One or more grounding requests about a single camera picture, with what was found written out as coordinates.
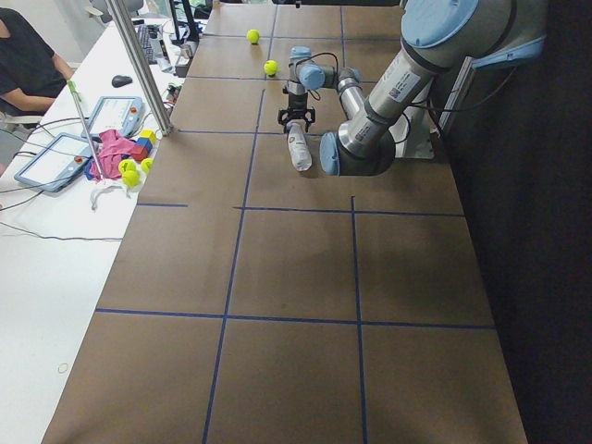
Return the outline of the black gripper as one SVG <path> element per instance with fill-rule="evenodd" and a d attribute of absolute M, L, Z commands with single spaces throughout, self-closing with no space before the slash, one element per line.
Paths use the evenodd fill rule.
<path fill-rule="evenodd" d="M 305 130 L 308 131 L 315 123 L 315 109 L 308 108 L 308 93 L 288 93 L 288 106 L 280 109 L 277 113 L 277 123 L 286 128 L 289 121 L 299 119 L 305 123 Z"/>

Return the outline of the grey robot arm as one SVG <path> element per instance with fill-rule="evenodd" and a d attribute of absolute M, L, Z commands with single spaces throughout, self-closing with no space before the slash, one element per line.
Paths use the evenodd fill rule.
<path fill-rule="evenodd" d="M 546 1 L 404 1 L 401 49 L 369 95 L 351 68 L 320 66 L 310 48 L 290 51 L 290 76 L 283 92 L 289 105 L 278 122 L 311 124 L 309 93 L 337 91 L 347 116 L 335 132 L 323 135 L 319 156 L 332 176 L 374 176 L 395 158 L 392 128 L 426 85 L 466 57 L 475 68 L 514 67 L 540 55 L 546 38 Z"/>

